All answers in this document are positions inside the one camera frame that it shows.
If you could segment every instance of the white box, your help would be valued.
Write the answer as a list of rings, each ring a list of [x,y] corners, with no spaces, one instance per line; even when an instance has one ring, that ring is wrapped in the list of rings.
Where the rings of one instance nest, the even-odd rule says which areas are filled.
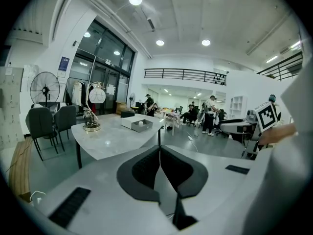
[[[277,123],[277,117],[271,102],[261,104],[254,109],[254,112],[258,118],[261,133]]]
[[[141,118],[141,117],[136,117],[136,116],[133,116],[133,117],[124,117],[122,118],[122,125],[131,129],[132,128],[132,123],[134,122],[137,122],[137,121],[143,121],[144,119]]]

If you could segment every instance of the white ceiling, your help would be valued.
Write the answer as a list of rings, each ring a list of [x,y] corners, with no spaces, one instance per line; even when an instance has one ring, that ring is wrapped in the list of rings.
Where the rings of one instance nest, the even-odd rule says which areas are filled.
[[[196,96],[197,97],[196,99],[201,100],[208,100],[213,93],[211,90],[202,90],[196,88],[169,86],[169,85],[149,85],[148,89],[159,94],[166,95],[172,94],[172,96],[183,96],[188,98],[193,98],[194,96]],[[226,94],[223,92],[216,92],[214,96],[217,98],[217,100],[226,99]]]
[[[153,56],[193,53],[250,68],[266,67],[271,65],[264,65],[266,60],[298,41],[297,23],[281,0],[143,0],[140,6],[127,5],[128,0],[110,3]],[[153,21],[155,32],[147,18]],[[157,46],[157,39],[165,45]],[[211,45],[202,46],[203,39],[209,39]],[[276,61],[292,54],[279,55]]]

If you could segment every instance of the glass door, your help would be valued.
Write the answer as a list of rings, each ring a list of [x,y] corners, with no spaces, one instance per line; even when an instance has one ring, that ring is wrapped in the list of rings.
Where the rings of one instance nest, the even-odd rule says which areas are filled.
[[[95,104],[95,114],[104,115],[114,113],[114,101],[118,81],[118,72],[103,65],[95,64],[90,80],[92,82],[102,82],[102,86],[105,88],[106,92],[106,100],[104,103]],[[114,87],[114,90],[112,90],[111,94],[108,93],[110,90],[108,89],[109,87]]]

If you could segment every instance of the wooden board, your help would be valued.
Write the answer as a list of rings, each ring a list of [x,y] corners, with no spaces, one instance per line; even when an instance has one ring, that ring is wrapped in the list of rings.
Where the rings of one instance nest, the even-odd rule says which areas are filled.
[[[11,162],[9,187],[16,196],[28,196],[29,190],[29,159],[32,148],[32,138],[18,142]]]

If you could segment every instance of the white shelf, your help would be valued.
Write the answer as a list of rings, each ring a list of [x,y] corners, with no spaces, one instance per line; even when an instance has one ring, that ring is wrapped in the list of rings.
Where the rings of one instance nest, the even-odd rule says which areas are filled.
[[[235,96],[230,101],[230,118],[244,118],[246,116],[246,96]]]

